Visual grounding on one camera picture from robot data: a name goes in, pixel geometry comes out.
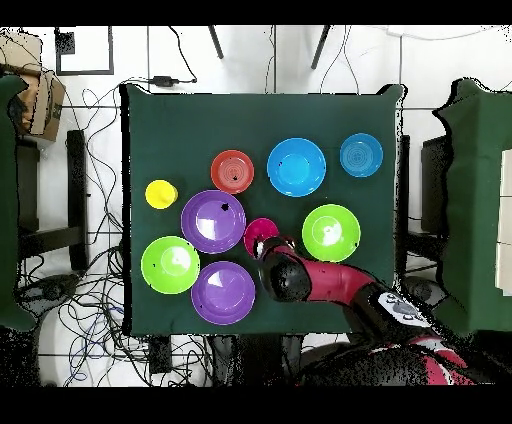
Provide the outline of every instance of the plate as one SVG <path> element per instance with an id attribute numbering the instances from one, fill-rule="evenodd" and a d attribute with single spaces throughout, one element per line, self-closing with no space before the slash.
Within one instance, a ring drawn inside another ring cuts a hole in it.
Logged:
<path id="1" fill-rule="evenodd" d="M 360 239 L 357 218 L 340 205 L 328 204 L 314 209 L 302 226 L 304 246 L 320 261 L 343 261 L 357 249 Z"/>
<path id="2" fill-rule="evenodd" d="M 200 252 L 225 252 L 244 235 L 244 208 L 231 194 L 221 190 L 202 191 L 183 208 L 181 231 Z"/>
<path id="3" fill-rule="evenodd" d="M 256 297 L 254 281 L 240 265 L 228 261 L 204 267 L 191 290 L 199 316 L 217 325 L 240 321 L 250 312 Z"/>
<path id="4" fill-rule="evenodd" d="M 246 190 L 254 178 L 254 166 L 245 153 L 225 150 L 213 160 L 210 169 L 213 184 L 219 190 L 237 194 Z"/>
<path id="5" fill-rule="evenodd" d="M 199 275 L 199 255 L 185 239 L 167 236 L 153 241 L 142 254 L 142 276 L 159 293 L 188 290 Z"/>
<path id="6" fill-rule="evenodd" d="M 314 192 L 325 177 L 325 157 L 318 146 L 305 138 L 281 141 L 270 153 L 267 174 L 280 193 L 302 197 Z"/>
<path id="7" fill-rule="evenodd" d="M 369 134 L 354 134 L 340 149 L 341 166 L 353 177 L 369 177 L 382 164 L 384 153 L 379 141 Z"/>

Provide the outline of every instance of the magenta cup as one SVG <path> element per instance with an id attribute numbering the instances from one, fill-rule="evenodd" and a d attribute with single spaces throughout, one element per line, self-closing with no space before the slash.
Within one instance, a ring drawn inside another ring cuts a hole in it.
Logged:
<path id="1" fill-rule="evenodd" d="M 254 242 L 279 235 L 276 224 L 268 218 L 257 218 L 247 226 L 244 233 L 244 246 L 249 255 L 254 257 Z"/>

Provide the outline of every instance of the blue bowl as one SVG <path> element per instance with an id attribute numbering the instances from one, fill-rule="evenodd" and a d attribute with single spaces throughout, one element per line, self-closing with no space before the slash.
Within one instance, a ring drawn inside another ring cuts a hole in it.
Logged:
<path id="1" fill-rule="evenodd" d="M 280 193 L 290 197 L 306 196 L 322 184 L 325 157 L 315 143 L 305 138 L 289 138 L 270 153 L 267 174 Z"/>
<path id="2" fill-rule="evenodd" d="M 354 134 L 347 138 L 340 149 L 341 166 L 353 177 L 369 177 L 382 164 L 384 153 L 375 137 Z"/>

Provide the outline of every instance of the yellow cup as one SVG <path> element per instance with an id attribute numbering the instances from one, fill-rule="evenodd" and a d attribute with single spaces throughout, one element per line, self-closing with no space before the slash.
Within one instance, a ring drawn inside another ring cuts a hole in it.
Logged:
<path id="1" fill-rule="evenodd" d="M 155 180 L 146 187 L 146 201 L 155 209 L 165 209 L 178 198 L 178 190 L 165 180 Z"/>

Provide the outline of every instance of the green plate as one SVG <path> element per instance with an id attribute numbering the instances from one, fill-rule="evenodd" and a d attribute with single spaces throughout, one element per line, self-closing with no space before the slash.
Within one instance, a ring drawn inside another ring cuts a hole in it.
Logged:
<path id="1" fill-rule="evenodd" d="M 181 237 L 162 237 L 146 248 L 140 267 L 151 288 L 163 294 L 178 294 L 188 290 L 197 280 L 199 255 Z"/>
<path id="2" fill-rule="evenodd" d="M 302 241 L 308 252 L 320 261 L 347 259 L 359 245 L 359 221 L 347 208 L 323 205 L 304 220 Z"/>

